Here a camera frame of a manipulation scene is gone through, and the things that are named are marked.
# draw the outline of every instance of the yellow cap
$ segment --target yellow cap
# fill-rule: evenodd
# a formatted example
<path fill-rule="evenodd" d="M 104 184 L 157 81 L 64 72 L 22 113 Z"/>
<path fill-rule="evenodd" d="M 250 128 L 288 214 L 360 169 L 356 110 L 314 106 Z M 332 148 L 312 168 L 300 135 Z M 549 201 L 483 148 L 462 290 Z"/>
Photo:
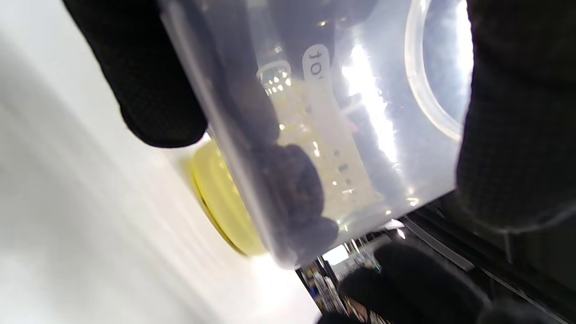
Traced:
<path fill-rule="evenodd" d="M 204 211 L 222 237 L 243 254 L 266 252 L 214 141 L 196 152 L 188 172 Z"/>

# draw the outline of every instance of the transparent plastic lid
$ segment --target transparent plastic lid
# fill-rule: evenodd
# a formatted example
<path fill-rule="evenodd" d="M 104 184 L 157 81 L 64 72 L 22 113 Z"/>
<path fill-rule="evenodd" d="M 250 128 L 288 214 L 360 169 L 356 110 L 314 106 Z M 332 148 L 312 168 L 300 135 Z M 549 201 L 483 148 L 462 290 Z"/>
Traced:
<path fill-rule="evenodd" d="M 465 0 L 162 0 L 268 251 L 285 267 L 454 189 Z"/>

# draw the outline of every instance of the gloved hand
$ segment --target gloved hand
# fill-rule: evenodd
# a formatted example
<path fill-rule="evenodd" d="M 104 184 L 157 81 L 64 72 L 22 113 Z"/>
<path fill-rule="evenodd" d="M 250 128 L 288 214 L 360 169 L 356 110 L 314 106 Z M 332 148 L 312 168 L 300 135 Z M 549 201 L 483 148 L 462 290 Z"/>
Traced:
<path fill-rule="evenodd" d="M 128 128 L 149 145 L 199 140 L 206 119 L 155 0 L 64 0 L 110 84 Z"/>
<path fill-rule="evenodd" d="M 553 323 L 530 305 L 491 304 L 468 277 L 432 253 L 405 243 L 374 252 L 381 273 L 360 268 L 339 284 L 339 292 L 394 324 Z M 319 324 L 358 323 L 342 314 L 325 314 Z"/>

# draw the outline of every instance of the circular plastic rim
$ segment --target circular plastic rim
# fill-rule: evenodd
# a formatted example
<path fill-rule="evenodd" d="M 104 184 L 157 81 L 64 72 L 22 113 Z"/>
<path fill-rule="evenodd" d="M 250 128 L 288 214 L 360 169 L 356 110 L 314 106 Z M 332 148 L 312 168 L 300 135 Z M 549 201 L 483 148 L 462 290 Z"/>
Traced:
<path fill-rule="evenodd" d="M 410 4 L 406 22 L 406 34 L 404 35 L 406 75 L 412 94 L 426 117 L 446 136 L 460 142 L 462 140 L 463 126 L 452 118 L 438 103 L 430 88 L 426 70 L 424 69 L 422 44 L 424 40 L 424 23 L 430 7 L 430 1 L 412 0 Z"/>

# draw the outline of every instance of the black glove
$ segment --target black glove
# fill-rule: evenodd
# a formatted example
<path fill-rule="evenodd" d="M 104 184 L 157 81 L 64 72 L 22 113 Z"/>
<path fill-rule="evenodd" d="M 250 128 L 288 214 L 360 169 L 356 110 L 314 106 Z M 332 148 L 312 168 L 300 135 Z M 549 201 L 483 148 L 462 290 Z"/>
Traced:
<path fill-rule="evenodd" d="M 491 304 L 465 274 L 417 246 L 386 244 L 374 257 L 382 266 L 381 273 L 360 268 L 342 280 L 339 292 L 394 324 L 554 323 L 527 304 Z M 330 313 L 318 323 L 358 321 Z"/>
<path fill-rule="evenodd" d="M 576 3 L 469 0 L 468 13 L 460 202 L 497 231 L 557 223 L 576 212 Z"/>
<path fill-rule="evenodd" d="M 198 141 L 206 119 L 154 0 L 64 0 L 110 84 L 128 128 L 145 143 Z"/>

